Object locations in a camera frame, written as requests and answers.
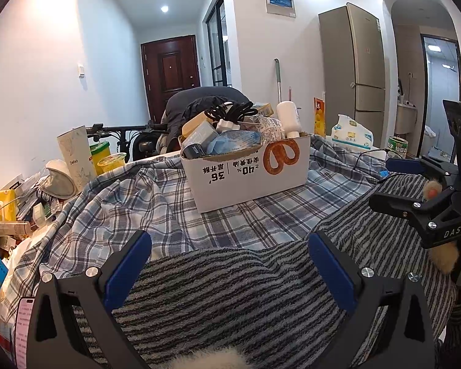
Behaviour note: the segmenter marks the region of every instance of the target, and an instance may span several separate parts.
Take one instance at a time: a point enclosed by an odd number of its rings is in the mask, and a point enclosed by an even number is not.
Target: pretzel print
[[[285,151],[284,145],[288,145],[294,152],[294,157],[289,158]],[[277,160],[278,166],[276,168],[271,167],[270,153],[273,153]],[[270,143],[266,146],[263,155],[263,165],[266,171],[271,175],[278,175],[284,168],[284,164],[293,165],[299,160],[300,149],[294,139],[279,140],[274,143]]]

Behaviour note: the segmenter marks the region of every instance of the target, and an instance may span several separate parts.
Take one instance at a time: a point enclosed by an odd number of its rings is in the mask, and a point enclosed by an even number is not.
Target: white cardboard box
[[[311,138],[307,135],[256,145],[237,153],[198,159],[181,156],[198,212],[303,185],[309,169],[310,145]]]

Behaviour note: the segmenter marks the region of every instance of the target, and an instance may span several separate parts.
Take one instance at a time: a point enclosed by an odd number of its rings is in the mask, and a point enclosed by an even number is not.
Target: blue gripper pad
[[[329,292],[340,309],[353,313],[357,307],[353,282],[326,246],[319,234],[309,235],[309,256],[325,281]]]
[[[150,257],[151,251],[152,239],[150,235],[146,232],[141,232],[138,240],[129,249],[106,282],[103,304],[108,312],[123,305],[133,284]]]
[[[425,169],[418,159],[389,158],[386,161],[386,169],[390,172],[410,173],[421,175]]]

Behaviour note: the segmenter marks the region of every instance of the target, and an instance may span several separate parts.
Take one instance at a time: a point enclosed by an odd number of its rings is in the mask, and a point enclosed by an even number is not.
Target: striped blanket
[[[419,176],[402,175],[375,189],[420,198],[423,184]],[[455,304],[456,288],[429,261],[406,221],[369,209],[372,192],[314,230],[325,231],[357,265],[379,275],[421,275],[436,338]],[[261,251],[214,248],[159,259],[145,267],[113,314],[151,367],[197,349],[234,346],[256,369],[308,368],[345,320],[303,240]],[[378,310],[355,363],[369,355],[384,314]],[[94,358],[106,363],[81,311],[77,320]]]

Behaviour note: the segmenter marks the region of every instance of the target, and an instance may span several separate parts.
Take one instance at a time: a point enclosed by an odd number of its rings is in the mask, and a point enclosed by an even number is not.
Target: yellow cup
[[[112,171],[125,164],[126,153],[118,153],[101,159],[97,166],[103,170],[103,173]]]
[[[109,157],[111,155],[111,151],[109,151],[109,141],[91,145],[90,153],[92,155],[92,163],[96,168],[97,176],[102,175],[104,172],[102,168],[98,166],[98,163],[101,159]]]

